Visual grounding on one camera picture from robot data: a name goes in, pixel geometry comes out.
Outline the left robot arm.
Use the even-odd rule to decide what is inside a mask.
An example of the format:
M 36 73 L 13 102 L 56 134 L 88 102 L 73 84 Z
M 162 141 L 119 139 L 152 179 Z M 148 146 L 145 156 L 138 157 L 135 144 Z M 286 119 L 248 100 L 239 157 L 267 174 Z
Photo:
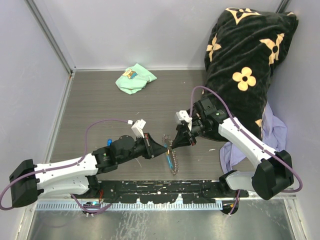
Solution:
M 119 164 L 138 157 L 152 159 L 165 152 L 166 147 L 145 133 L 138 138 L 123 135 L 84 157 L 47 164 L 24 160 L 9 176 L 12 207 L 28 206 L 44 196 L 85 194 L 95 198 L 100 193 L 97 175 L 114 171 Z

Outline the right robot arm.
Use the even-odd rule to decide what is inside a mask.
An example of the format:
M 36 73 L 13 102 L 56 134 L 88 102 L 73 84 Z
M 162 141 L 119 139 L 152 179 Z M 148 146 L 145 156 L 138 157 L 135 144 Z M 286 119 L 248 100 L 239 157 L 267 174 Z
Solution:
M 237 190 L 244 190 L 269 200 L 294 183 L 290 154 L 260 141 L 225 109 L 217 109 L 209 98 L 195 102 L 189 111 L 176 112 L 175 120 L 173 149 L 194 146 L 198 136 L 213 132 L 234 144 L 255 168 L 247 172 L 230 170 L 220 176 L 219 191 L 223 196 L 231 197 Z

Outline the blue handled key ring organizer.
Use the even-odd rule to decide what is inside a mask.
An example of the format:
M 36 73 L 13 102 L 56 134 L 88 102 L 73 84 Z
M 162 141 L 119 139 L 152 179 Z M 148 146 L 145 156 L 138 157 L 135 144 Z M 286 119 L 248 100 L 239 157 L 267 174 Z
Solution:
M 166 147 L 167 149 L 170 148 L 172 149 L 172 140 L 171 138 L 164 134 L 162 137 L 162 142 L 163 142 L 163 146 Z M 169 167 L 169 170 L 171 172 L 172 175 L 176 175 L 179 171 L 179 162 L 176 156 L 176 151 L 174 149 L 172 149 L 172 152 L 170 154 L 168 154 L 168 152 L 165 153 L 166 156 L 166 160 L 167 160 L 167 164 Z

